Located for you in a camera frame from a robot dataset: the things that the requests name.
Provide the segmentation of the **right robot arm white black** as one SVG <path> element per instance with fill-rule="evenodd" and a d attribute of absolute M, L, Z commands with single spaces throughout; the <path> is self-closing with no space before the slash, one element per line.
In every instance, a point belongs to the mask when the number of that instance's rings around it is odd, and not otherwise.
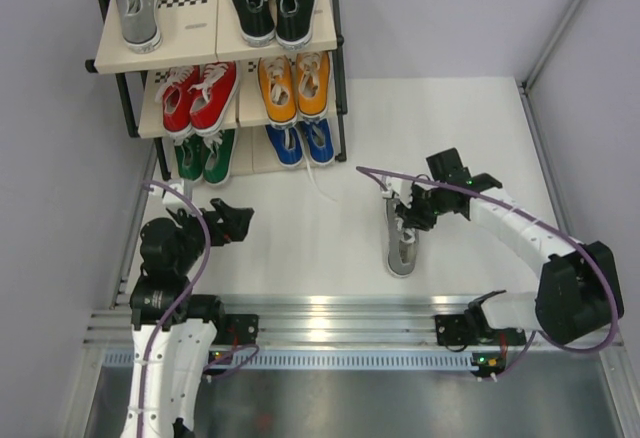
<path fill-rule="evenodd" d="M 428 157 L 427 165 L 426 187 L 420 181 L 387 181 L 399 200 L 402 224 L 429 231 L 440 217 L 459 214 L 502 242 L 537 278 L 535 291 L 497 290 L 472 300 L 465 318 L 473 340 L 487 344 L 504 329 L 520 329 L 565 347 L 623 317 L 607 245 L 585 244 L 525 211 L 492 175 L 472 175 L 454 148 Z"/>

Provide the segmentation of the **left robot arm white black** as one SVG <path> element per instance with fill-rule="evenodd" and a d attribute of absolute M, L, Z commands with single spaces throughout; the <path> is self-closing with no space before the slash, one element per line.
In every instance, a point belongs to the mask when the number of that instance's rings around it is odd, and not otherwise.
<path fill-rule="evenodd" d="M 124 437 L 191 437 L 209 349 L 227 334 L 216 295 L 196 294 L 189 272 L 214 247 L 243 241 L 254 211 L 221 199 L 185 209 L 140 231 L 140 276 L 130 296 L 133 372 Z"/>

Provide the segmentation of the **grey canvas sneaker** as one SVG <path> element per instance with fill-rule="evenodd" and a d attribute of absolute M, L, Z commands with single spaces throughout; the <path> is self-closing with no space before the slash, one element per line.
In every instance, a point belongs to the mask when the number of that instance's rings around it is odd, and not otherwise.
<path fill-rule="evenodd" d="M 147 54 L 162 42 L 157 20 L 160 0 L 116 0 L 121 34 L 127 47 L 136 54 Z"/>
<path fill-rule="evenodd" d="M 386 264 L 392 275 L 406 278 L 416 266 L 419 235 L 416 229 L 407 227 L 403 219 L 397 215 L 395 210 L 397 204 L 398 200 L 395 198 L 384 199 L 388 237 Z"/>

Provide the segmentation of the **red canvas sneaker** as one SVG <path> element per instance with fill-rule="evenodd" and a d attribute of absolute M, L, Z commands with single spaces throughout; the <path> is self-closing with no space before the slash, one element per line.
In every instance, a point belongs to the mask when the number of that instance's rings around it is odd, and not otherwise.
<path fill-rule="evenodd" d="M 199 83 L 197 65 L 170 68 L 166 80 L 156 92 L 155 101 L 162 108 L 162 122 L 166 133 L 174 141 L 183 141 L 192 133 L 190 109 Z"/>
<path fill-rule="evenodd" d="M 217 133 L 240 81 L 235 61 L 208 63 L 200 67 L 200 81 L 190 88 L 193 102 L 189 111 L 194 132 L 207 137 Z"/>

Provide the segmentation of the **green canvas sneaker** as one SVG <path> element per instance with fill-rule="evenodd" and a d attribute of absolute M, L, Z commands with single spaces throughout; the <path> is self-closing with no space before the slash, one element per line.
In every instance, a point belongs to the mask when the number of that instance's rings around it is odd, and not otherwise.
<path fill-rule="evenodd" d="M 204 139 L 203 178 L 211 186 L 222 186 L 229 179 L 236 146 L 236 130 L 223 130 Z"/>
<path fill-rule="evenodd" d="M 203 142 L 198 135 L 174 143 L 176 166 L 180 178 L 197 182 L 203 175 Z"/>

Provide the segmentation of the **orange canvas sneaker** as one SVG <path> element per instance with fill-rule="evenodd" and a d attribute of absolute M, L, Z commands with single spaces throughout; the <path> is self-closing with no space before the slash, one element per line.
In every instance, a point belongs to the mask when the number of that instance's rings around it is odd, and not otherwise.
<path fill-rule="evenodd" d="M 328 109 L 331 59 L 327 51 L 300 53 L 296 57 L 296 97 L 305 121 L 323 119 Z"/>
<path fill-rule="evenodd" d="M 297 121 L 297 108 L 288 58 L 261 58 L 257 77 L 269 124 L 276 129 L 294 126 Z"/>

